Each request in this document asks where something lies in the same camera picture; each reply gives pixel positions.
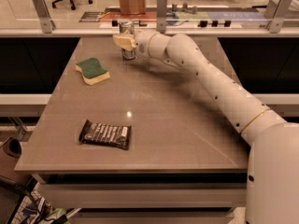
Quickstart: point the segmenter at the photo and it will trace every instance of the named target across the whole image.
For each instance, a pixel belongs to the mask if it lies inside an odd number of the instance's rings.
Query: wooden container
[[[120,0],[121,14],[146,13],[146,0]]]

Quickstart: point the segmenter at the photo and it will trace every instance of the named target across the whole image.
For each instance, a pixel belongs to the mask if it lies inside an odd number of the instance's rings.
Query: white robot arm
[[[116,44],[122,46],[118,36]],[[251,146],[246,221],[248,224],[298,223],[299,124],[288,123],[210,63],[187,35],[135,33],[137,56],[176,64],[191,72]]]

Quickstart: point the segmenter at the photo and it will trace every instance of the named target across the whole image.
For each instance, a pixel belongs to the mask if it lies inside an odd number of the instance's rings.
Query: table
[[[193,38],[237,81],[217,38]],[[83,82],[75,63],[91,57],[110,79]],[[129,150],[81,144],[86,119],[131,125]],[[248,149],[191,74],[125,61],[103,36],[80,39],[15,170],[55,206],[228,211],[245,203]]]

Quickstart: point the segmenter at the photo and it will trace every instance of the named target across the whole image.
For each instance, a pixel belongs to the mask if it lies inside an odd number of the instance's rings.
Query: sponge
[[[85,83],[94,85],[110,78],[110,74],[105,70],[96,58],[90,58],[76,63],[76,70],[82,73]]]

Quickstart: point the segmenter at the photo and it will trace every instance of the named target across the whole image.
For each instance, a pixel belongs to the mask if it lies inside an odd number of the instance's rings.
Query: gray table surface
[[[194,38],[237,79],[216,38]],[[111,78],[89,86],[75,63],[97,58]],[[132,125],[129,150],[81,144],[86,119]],[[31,174],[244,172],[248,145],[189,73],[124,61],[112,37],[81,38],[16,171]]]

